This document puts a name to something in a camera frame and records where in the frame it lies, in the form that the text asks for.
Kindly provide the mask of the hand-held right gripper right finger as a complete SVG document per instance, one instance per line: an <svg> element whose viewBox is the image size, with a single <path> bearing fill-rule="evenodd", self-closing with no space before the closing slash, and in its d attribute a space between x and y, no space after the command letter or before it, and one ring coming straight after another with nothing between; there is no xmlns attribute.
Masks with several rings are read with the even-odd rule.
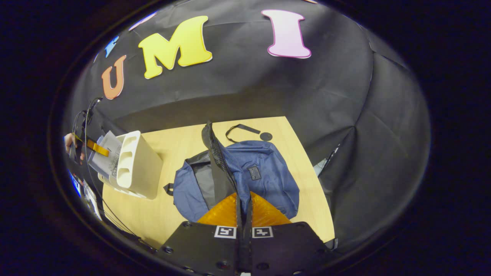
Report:
<svg viewBox="0 0 491 276"><path fill-rule="evenodd" d="M251 193L249 253L253 276L314 276L332 259L330 249L307 222L290 222Z"/></svg>

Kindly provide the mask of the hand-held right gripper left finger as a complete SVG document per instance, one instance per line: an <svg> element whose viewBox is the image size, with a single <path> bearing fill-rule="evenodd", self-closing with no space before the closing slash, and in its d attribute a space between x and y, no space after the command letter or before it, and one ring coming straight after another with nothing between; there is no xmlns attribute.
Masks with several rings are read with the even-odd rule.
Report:
<svg viewBox="0 0 491 276"><path fill-rule="evenodd" d="M198 222L182 222L157 251L158 258L195 276L238 276L240 211L238 196L227 196Z"/></svg>

